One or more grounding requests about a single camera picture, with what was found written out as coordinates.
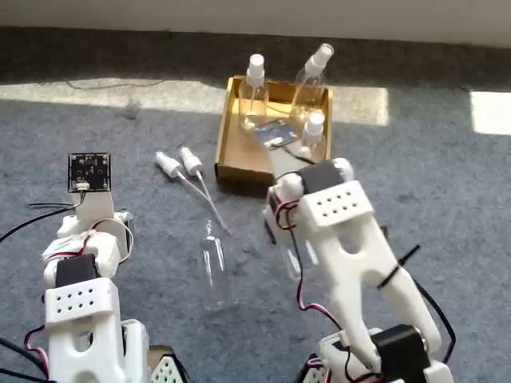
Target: black wire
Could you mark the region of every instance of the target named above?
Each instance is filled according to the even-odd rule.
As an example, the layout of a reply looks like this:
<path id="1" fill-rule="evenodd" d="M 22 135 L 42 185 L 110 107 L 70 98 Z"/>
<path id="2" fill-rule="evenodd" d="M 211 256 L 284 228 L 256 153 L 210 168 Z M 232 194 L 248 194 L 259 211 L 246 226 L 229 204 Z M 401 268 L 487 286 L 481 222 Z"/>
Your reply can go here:
<path id="1" fill-rule="evenodd" d="M 309 164 L 309 165 L 315 165 L 316 162 L 314 162 L 313 160 L 309 160 L 308 158 L 305 158 L 305 157 L 302 157 L 302 156 L 297 156 L 296 154 L 294 154 L 291 150 L 289 150 L 289 148 L 284 145 L 284 146 L 281 146 L 281 148 L 287 153 L 289 154 L 290 156 L 292 157 L 295 157 L 298 161 L 302 161 L 306 164 Z"/>
<path id="2" fill-rule="evenodd" d="M 415 247 L 412 250 L 408 251 L 402 258 L 400 258 L 398 260 L 398 264 L 396 265 L 396 267 L 390 272 L 390 274 L 386 276 L 385 279 L 383 279 L 383 281 L 379 285 L 376 286 L 376 288 L 378 290 L 381 290 L 383 287 L 385 287 L 390 282 L 390 280 L 396 275 L 401 266 L 404 266 L 405 263 L 408 262 L 408 259 L 410 259 L 412 255 L 417 253 L 417 251 L 419 251 L 420 248 L 421 245 L 415 245 Z"/>
<path id="3" fill-rule="evenodd" d="M 3 373 L 4 375 L 8 375 L 10 377 L 17 377 L 18 379 L 25 379 L 26 381 L 35 381 L 37 383 L 57 383 L 56 381 L 47 381 L 46 379 L 31 377 L 30 375 L 25 375 L 24 373 L 16 373 L 14 371 L 11 371 L 10 369 L 0 368 L 0 373 Z"/>
<path id="4" fill-rule="evenodd" d="M 415 253 L 417 253 L 417 251 L 421 248 L 420 245 L 416 245 L 412 250 L 408 251 L 403 257 L 401 257 L 399 260 L 398 260 L 398 265 L 390 272 L 390 274 L 385 278 L 383 279 L 383 281 L 377 286 L 378 290 L 381 290 L 383 287 L 385 287 L 389 282 L 390 280 L 396 275 L 396 273 L 399 271 L 399 269 L 401 269 L 401 266 L 404 266 L 405 263 L 412 257 L 412 255 L 414 255 Z M 414 280 L 414 283 L 415 283 L 415 286 L 417 287 L 417 289 L 419 290 L 419 292 L 421 293 L 421 295 L 426 299 L 426 301 L 428 301 L 428 303 L 434 308 L 434 310 L 436 311 L 438 317 L 440 318 L 440 320 L 442 321 L 444 327 L 446 328 L 447 330 L 447 333 L 449 334 L 449 337 L 450 337 L 450 343 L 449 343 L 449 346 L 447 347 L 447 351 L 446 351 L 446 355 L 444 356 L 444 358 L 442 359 L 442 361 L 447 364 L 447 362 L 449 361 L 452 353 L 453 353 L 453 350 L 454 350 L 454 346 L 456 345 L 456 333 L 454 332 L 454 328 L 451 326 L 450 322 L 449 322 L 449 319 L 447 319 L 446 315 L 444 314 L 444 312 L 442 311 L 442 308 L 436 303 L 436 301 L 434 300 L 434 298 L 430 295 L 430 293 L 427 292 L 427 290 L 422 287 L 422 285 L 417 282 L 417 280 L 415 278 L 412 277 L 412 279 Z"/>
<path id="5" fill-rule="evenodd" d="M 28 350 L 23 349 L 19 345 L 15 345 L 13 342 L 10 342 L 5 338 L 0 338 L 0 345 L 3 345 L 7 349 L 10 349 L 11 351 L 18 353 L 22 357 L 25 357 L 26 359 L 28 359 L 29 361 L 34 363 L 34 365 L 46 375 L 46 372 L 45 372 L 42 362 L 37 357 L 35 357 L 33 354 L 31 354 Z"/>
<path id="6" fill-rule="evenodd" d="M 77 203 L 77 204 L 75 204 L 73 206 L 62 207 L 62 208 L 54 210 L 54 211 L 49 211 L 47 213 L 38 215 L 36 217 L 33 217 L 31 219 L 28 219 L 28 220 L 20 223 L 19 225 L 17 225 L 15 227 L 13 227 L 12 229 L 10 229 L 8 232 L 2 234 L 2 236 L 0 236 L 0 243 L 2 243 L 5 239 L 9 238 L 16 231 L 22 229 L 23 227 L 29 226 L 30 224 L 32 224 L 34 222 L 37 222 L 37 221 L 39 221 L 41 219 L 44 219 L 44 218 L 51 217 L 52 215 L 57 215 L 57 214 L 65 213 L 66 211 L 74 210 L 75 208 L 79 207 L 83 203 L 84 199 L 85 199 L 85 193 L 82 192 L 79 203 Z"/>
<path id="7" fill-rule="evenodd" d="M 56 207 L 56 206 L 73 206 L 72 203 L 60 203 L 60 202 L 37 202 L 37 203 L 29 203 L 28 207 L 32 209 L 44 209 L 48 207 Z"/>
<path id="8" fill-rule="evenodd" d="M 361 375 L 360 377 L 357 377 L 356 379 L 351 377 L 350 373 L 348 372 L 348 364 L 350 363 L 350 359 L 351 359 L 351 348 L 350 348 L 350 346 L 348 346 L 346 349 L 348 352 L 348 356 L 346 358 L 346 362 L 344 363 L 344 377 L 346 377 L 346 379 L 350 383 L 361 383 L 361 382 L 369 379 L 370 377 L 376 376 L 375 373 L 366 373 L 364 375 Z"/>
<path id="9" fill-rule="evenodd" d="M 348 372 L 348 364 L 350 363 L 351 359 L 351 348 L 347 347 L 348 357 L 346 358 L 346 363 L 344 363 L 344 376 L 350 383 L 356 383 L 355 379 L 353 379 Z"/>
<path id="10" fill-rule="evenodd" d="M 447 347 L 446 355 L 444 356 L 444 358 L 442 360 L 445 364 L 447 364 L 447 362 L 450 359 L 450 356 L 453 353 L 454 346 L 456 345 L 456 333 L 454 332 L 454 329 L 451 326 L 451 324 L 449 322 L 449 319 L 447 319 L 446 315 L 444 314 L 444 312 L 442 311 L 440 306 L 435 302 L 435 300 L 430 295 L 430 293 L 428 293 L 426 291 L 426 289 L 424 287 L 422 287 L 422 285 L 419 282 L 417 282 L 417 280 L 415 280 L 415 278 L 414 278 L 414 282 L 415 282 L 415 286 L 417 286 L 417 288 L 421 292 L 422 296 L 426 299 L 426 301 L 428 301 L 430 303 L 430 305 L 437 312 L 438 317 L 440 318 L 440 320 L 442 321 L 442 323 L 446 327 L 447 333 L 450 336 L 449 347 Z"/>

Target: bottle cap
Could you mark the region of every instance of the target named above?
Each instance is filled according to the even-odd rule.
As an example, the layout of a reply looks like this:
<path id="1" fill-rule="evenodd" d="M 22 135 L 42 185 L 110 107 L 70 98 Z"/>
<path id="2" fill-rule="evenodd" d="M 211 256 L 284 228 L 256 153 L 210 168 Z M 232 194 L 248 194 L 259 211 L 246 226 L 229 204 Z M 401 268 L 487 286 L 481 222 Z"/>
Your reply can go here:
<path id="1" fill-rule="evenodd" d="M 264 83 L 264 57 L 252 54 L 247 69 L 247 83 L 250 86 L 261 86 Z"/>
<path id="2" fill-rule="evenodd" d="M 322 44 L 305 63 L 305 72 L 309 77 L 318 76 L 327 66 L 328 60 L 334 55 L 330 44 Z"/>
<path id="3" fill-rule="evenodd" d="M 320 110 L 311 112 L 303 127 L 303 139 L 309 143 L 318 143 L 323 135 L 325 115 Z"/>

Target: cable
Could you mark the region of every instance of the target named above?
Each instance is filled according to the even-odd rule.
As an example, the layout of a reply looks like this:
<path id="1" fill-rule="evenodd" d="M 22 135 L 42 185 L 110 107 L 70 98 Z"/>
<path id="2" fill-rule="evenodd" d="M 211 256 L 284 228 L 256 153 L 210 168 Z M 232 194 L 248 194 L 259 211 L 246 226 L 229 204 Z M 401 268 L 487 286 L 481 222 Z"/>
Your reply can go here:
<path id="1" fill-rule="evenodd" d="M 396 265 L 396 267 L 390 272 L 390 274 L 388 274 L 385 279 L 383 279 L 383 281 L 376 286 L 376 288 L 378 290 L 381 290 L 383 287 L 385 287 L 389 282 L 390 280 L 396 275 L 396 273 L 399 271 L 399 269 L 402 267 L 402 266 L 405 266 L 405 263 L 408 262 L 408 260 L 412 257 L 412 255 L 414 255 L 415 253 L 417 253 L 417 251 L 419 251 L 421 249 L 421 245 L 415 245 L 415 247 L 408 251 L 403 257 L 401 257 L 399 260 L 398 260 L 398 264 Z"/>
<path id="2" fill-rule="evenodd" d="M 295 232 L 293 231 L 293 228 L 291 227 L 291 222 L 289 219 L 289 212 L 291 209 L 286 211 L 286 221 L 289 228 L 289 233 L 291 234 L 291 240 L 293 242 L 293 247 L 295 248 L 296 258 L 298 259 L 298 264 L 300 267 L 300 280 L 298 282 L 298 288 L 296 289 L 296 303 L 298 304 L 298 308 L 301 311 L 307 311 L 307 310 L 316 310 L 319 311 L 321 314 L 325 315 L 328 319 L 334 323 L 334 325 L 339 329 L 339 331 L 342 331 L 343 328 L 339 325 L 339 323 L 335 320 L 334 316 L 328 311 L 325 307 L 319 305 L 318 303 L 311 303 L 307 306 L 303 303 L 302 299 L 302 289 L 303 289 L 303 265 L 302 265 L 302 258 L 299 253 L 298 243 L 296 242 Z"/>
<path id="3" fill-rule="evenodd" d="M 36 353 L 39 354 L 39 357 L 41 358 L 41 361 L 42 361 L 42 365 L 43 365 L 43 367 L 45 369 L 46 378 L 48 378 L 50 376 L 50 360 L 48 359 L 48 355 L 46 355 L 45 350 L 42 349 L 41 347 L 32 347 L 30 345 L 30 337 L 33 334 L 38 333 L 39 331 L 43 331 L 44 329 L 45 329 L 45 325 L 42 325 L 42 326 L 39 326 L 36 329 L 33 329 L 33 330 L 29 331 L 25 335 L 25 340 L 23 342 L 23 345 L 25 346 L 25 349 L 27 351 L 33 351 L 33 352 L 36 352 Z"/>
<path id="4" fill-rule="evenodd" d="M 131 230 L 129 230 L 129 227 L 127 227 L 124 223 L 122 223 L 121 221 L 118 221 L 118 220 L 116 220 L 114 218 L 104 218 L 104 219 L 100 219 L 99 221 L 94 223 L 90 227 L 89 230 L 93 230 L 96 227 L 98 227 L 99 225 L 101 225 L 103 222 L 107 222 L 107 221 L 114 222 L 114 223 L 117 223 L 117 224 L 121 225 L 129 234 L 129 249 L 128 249 L 128 254 L 126 254 L 126 256 L 119 261 L 119 264 L 124 263 L 124 262 L 126 262 L 129 259 L 129 257 L 131 257 L 131 253 L 133 251 L 133 246 L 135 244 L 135 238 L 133 236 L 133 232 Z"/>
<path id="5" fill-rule="evenodd" d="M 0 345 L 3 345 L 7 349 L 10 349 L 11 351 L 14 351 L 15 353 L 28 359 L 38 369 L 40 369 L 44 374 L 46 374 L 45 368 L 44 368 L 44 365 L 42 364 L 42 362 L 39 359 L 37 359 L 34 355 L 32 355 L 30 352 L 28 352 L 26 349 L 23 349 L 22 347 L 15 345 L 13 342 L 10 342 L 5 338 L 0 338 Z"/>
<path id="6" fill-rule="evenodd" d="M 284 145 L 284 146 L 281 146 L 281 148 L 287 153 L 289 154 L 290 156 L 292 157 L 295 157 L 298 161 L 302 161 L 304 162 L 305 164 L 309 164 L 309 165 L 315 165 L 316 162 L 314 162 L 313 160 L 309 160 L 308 158 L 306 157 L 302 157 L 302 156 L 297 156 L 296 154 L 294 154 L 291 150 L 289 150 L 289 148 Z"/>
<path id="7" fill-rule="evenodd" d="M 16 373 L 9 369 L 0 368 L 0 373 L 4 375 L 8 375 L 10 377 L 17 377 L 18 379 L 25 379 L 26 381 L 35 381 L 36 383 L 57 383 L 56 381 L 49 381 L 47 379 L 40 379 L 38 377 L 31 377 L 30 375 L 25 375 L 24 373 Z"/>
<path id="8" fill-rule="evenodd" d="M 366 381 L 370 377 L 375 377 L 375 373 L 364 373 L 363 375 L 360 375 L 359 377 L 351 377 L 350 373 L 348 372 L 348 364 L 350 363 L 351 359 L 351 347 L 347 347 L 348 356 L 346 358 L 346 363 L 344 363 L 344 376 L 350 383 L 361 383 L 363 381 Z M 383 383 L 383 381 L 374 381 L 371 383 Z"/>
<path id="9" fill-rule="evenodd" d="M 72 89 L 75 89 L 75 90 L 101 90 L 101 89 L 112 89 L 112 88 L 124 88 L 124 87 L 132 87 L 132 88 L 149 88 L 151 86 L 156 86 L 156 85 L 159 85 L 159 84 L 162 84 L 166 82 L 166 80 L 159 80 L 159 81 L 155 81 L 151 84 L 129 84 L 129 83 L 124 83 L 124 84 L 114 84 L 114 85 L 104 85 L 104 86 L 90 86 L 90 87 L 83 87 L 83 86 L 77 86 L 75 84 L 73 84 L 71 81 L 66 81 L 65 83 L 67 84 L 67 86 L 69 86 L 70 88 Z"/>
<path id="10" fill-rule="evenodd" d="M 435 302 L 435 300 L 430 295 L 430 293 L 428 293 L 426 291 L 426 289 L 424 287 L 422 287 L 422 285 L 419 282 L 417 282 L 417 280 L 415 278 L 414 278 L 414 282 L 415 282 L 415 286 L 417 286 L 417 288 L 421 292 L 422 296 L 426 299 L 426 301 L 428 301 L 430 303 L 430 305 L 437 312 L 438 317 L 440 318 L 440 320 L 446 327 L 447 333 L 449 334 L 450 343 L 449 343 L 449 346 L 447 347 L 446 355 L 442 359 L 442 361 L 445 364 L 447 364 L 449 362 L 449 359 L 450 359 L 453 351 L 454 351 L 454 346 L 456 345 L 456 333 L 454 332 L 454 329 L 451 326 L 449 319 L 447 319 L 446 315 L 444 314 L 444 312 L 442 311 L 440 306 Z"/>
<path id="11" fill-rule="evenodd" d="M 19 231 L 21 230 L 23 227 L 27 227 L 29 226 L 30 224 L 34 223 L 34 222 L 37 222 L 37 221 L 40 221 L 41 219 L 44 219 L 44 218 L 48 218 L 48 217 L 51 217 L 53 215 L 58 215 L 58 214 L 61 214 L 61 213 L 65 213 L 66 211 L 70 211 L 70 210 L 74 210 L 76 209 L 77 207 L 79 207 L 83 201 L 85 199 L 85 192 L 82 192 L 81 193 L 81 198 L 80 198 L 80 202 L 79 203 L 76 203 L 74 204 L 73 206 L 68 206 L 68 207 L 62 207 L 60 209 L 57 209 L 57 210 L 54 210 L 54 211 L 49 211 L 47 213 L 44 213 L 44 214 L 41 214 L 41 215 L 38 215 L 36 217 L 33 217 L 33 218 L 30 218 L 22 223 L 20 223 L 19 225 L 13 227 L 12 229 L 10 229 L 9 231 L 7 231 L 6 233 L 2 234 L 2 236 L 0 236 L 0 243 L 2 243 L 4 240 L 6 240 L 7 238 L 9 238 L 12 234 L 14 234 L 16 231 Z"/>
<path id="12" fill-rule="evenodd" d="M 41 202 L 41 203 L 29 203 L 27 206 L 31 209 L 46 209 L 48 207 L 73 206 L 73 204 L 72 203 L 60 203 L 60 202 Z"/>
<path id="13" fill-rule="evenodd" d="M 396 273 L 399 271 L 399 269 L 401 269 L 401 267 L 405 265 L 405 263 L 412 257 L 412 255 L 414 255 L 415 253 L 417 253 L 418 250 L 420 250 L 420 248 L 421 248 L 420 245 L 415 245 L 415 247 L 412 250 L 408 251 L 408 253 L 406 253 L 403 257 L 401 257 L 398 260 L 398 265 L 377 286 L 378 290 L 381 290 L 383 287 L 385 287 L 390 282 L 390 280 L 396 275 Z M 415 278 L 412 277 L 412 279 L 414 280 L 415 286 L 417 287 L 417 289 L 419 290 L 421 295 L 434 308 L 438 317 L 440 318 L 444 327 L 446 328 L 447 333 L 449 334 L 450 343 L 449 343 L 449 346 L 447 347 L 446 354 L 445 354 L 444 358 L 442 359 L 443 363 L 447 364 L 449 362 L 449 359 L 450 359 L 453 351 L 454 351 L 454 346 L 456 345 L 456 333 L 454 331 L 454 328 L 451 326 L 449 319 L 447 319 L 446 315 L 442 311 L 442 308 L 436 303 L 436 301 L 430 295 L 430 293 L 428 293 L 427 290 L 424 287 L 422 287 L 422 285 Z"/>

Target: gray carpet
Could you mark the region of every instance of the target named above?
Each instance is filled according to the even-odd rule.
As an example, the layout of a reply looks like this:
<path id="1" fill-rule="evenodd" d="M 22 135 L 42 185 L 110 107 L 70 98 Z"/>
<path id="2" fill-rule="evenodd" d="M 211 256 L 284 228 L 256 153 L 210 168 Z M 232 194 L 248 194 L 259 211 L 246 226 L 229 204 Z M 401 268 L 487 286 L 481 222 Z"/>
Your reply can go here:
<path id="1" fill-rule="evenodd" d="M 31 216 L 30 201 L 66 199 L 68 152 L 111 152 L 114 201 L 137 225 L 133 260 L 115 278 L 122 317 L 142 321 L 151 343 L 172 345 L 199 383 L 293 381 L 334 329 L 296 309 L 295 284 L 263 232 L 262 200 L 218 192 L 212 162 L 228 76 L 259 51 L 269 77 L 290 80 L 320 41 L 1 29 L 0 231 Z M 355 166 L 396 254 L 423 246 L 409 270 L 457 331 L 455 381 L 507 381 L 511 140 L 473 131 L 469 90 L 509 89 L 511 52 L 328 41 L 337 50 L 327 70 L 337 95 L 333 153 Z M 79 81 L 103 77 L 167 81 L 98 90 L 63 82 L 115 82 Z M 374 117 L 381 111 L 371 109 L 379 100 L 371 89 L 385 96 L 386 116 Z M 206 163 L 213 198 L 236 230 L 226 246 L 241 302 L 217 314 L 202 309 L 196 274 L 209 210 L 153 165 L 155 150 L 175 154 L 184 143 Z M 39 256 L 59 222 L 34 224 L 0 246 L 0 334 L 12 341 L 43 322 Z M 305 297 L 327 303 L 317 278 L 307 280 Z M 373 290 L 364 293 L 364 310 L 370 326 L 395 323 Z M 0 354 L 2 367 L 35 373 L 12 353 Z"/>

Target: clear plastic bottle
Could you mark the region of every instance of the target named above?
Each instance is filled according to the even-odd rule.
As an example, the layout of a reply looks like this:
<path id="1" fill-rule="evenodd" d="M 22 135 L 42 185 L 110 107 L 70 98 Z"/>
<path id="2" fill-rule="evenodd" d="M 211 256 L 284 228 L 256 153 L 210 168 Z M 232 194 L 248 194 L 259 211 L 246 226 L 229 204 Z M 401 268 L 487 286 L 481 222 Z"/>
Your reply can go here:
<path id="1" fill-rule="evenodd" d="M 250 56 L 247 76 L 240 84 L 240 128 L 251 132 L 254 127 L 266 122 L 268 88 L 264 80 L 264 57 L 260 54 Z"/>
<path id="2" fill-rule="evenodd" d="M 236 303 L 224 247 L 212 233 L 212 222 L 206 223 L 206 236 L 200 243 L 200 273 L 206 310 L 220 310 Z"/>
<path id="3" fill-rule="evenodd" d="M 323 135 L 324 122 L 325 115 L 323 112 L 315 110 L 309 114 L 307 122 L 303 127 L 303 154 L 316 163 L 325 159 L 325 152 L 327 151 L 327 140 Z"/>
<path id="4" fill-rule="evenodd" d="M 321 109 L 325 88 L 323 70 L 333 54 L 334 48 L 330 44 L 322 44 L 296 75 L 296 90 L 289 117 L 298 133 L 301 133 L 309 113 L 312 110 Z"/>

